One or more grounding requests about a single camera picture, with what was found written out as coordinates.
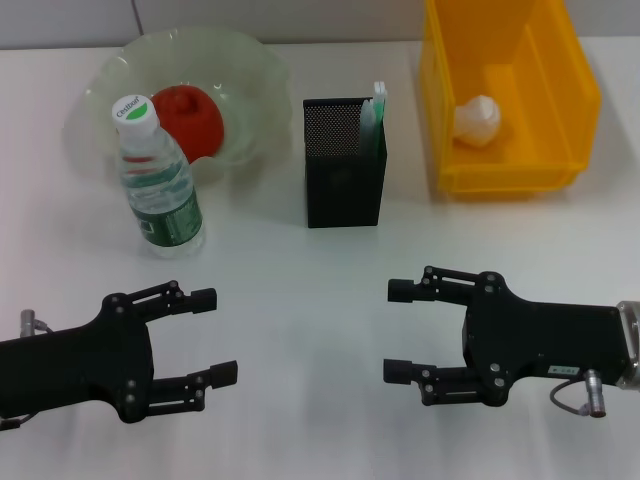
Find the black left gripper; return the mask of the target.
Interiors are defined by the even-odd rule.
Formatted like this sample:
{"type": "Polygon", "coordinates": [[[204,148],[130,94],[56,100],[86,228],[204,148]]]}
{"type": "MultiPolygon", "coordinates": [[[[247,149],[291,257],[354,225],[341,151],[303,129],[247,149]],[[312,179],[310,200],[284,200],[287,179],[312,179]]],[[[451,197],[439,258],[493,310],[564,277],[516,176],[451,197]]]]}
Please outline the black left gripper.
{"type": "Polygon", "coordinates": [[[91,322],[1,343],[1,417],[12,419],[88,401],[135,423],[205,409],[205,391],[235,385],[229,361],[183,377],[153,380],[145,321],[217,309],[214,288],[184,293],[176,280],[103,300],[91,322]]]}

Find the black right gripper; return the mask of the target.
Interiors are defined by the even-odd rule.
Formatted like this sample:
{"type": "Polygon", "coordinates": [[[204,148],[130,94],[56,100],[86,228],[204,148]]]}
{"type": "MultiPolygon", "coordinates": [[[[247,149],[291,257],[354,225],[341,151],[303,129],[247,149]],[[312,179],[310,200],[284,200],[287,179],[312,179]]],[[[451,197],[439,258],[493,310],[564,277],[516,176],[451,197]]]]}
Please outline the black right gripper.
{"type": "Polygon", "coordinates": [[[423,405],[499,407],[521,379],[576,380],[589,370],[614,385],[631,365],[615,307],[525,300],[496,272],[426,266],[417,282],[390,279],[387,300],[467,305],[463,356],[469,368],[383,361],[383,381],[415,383],[423,405]]]}

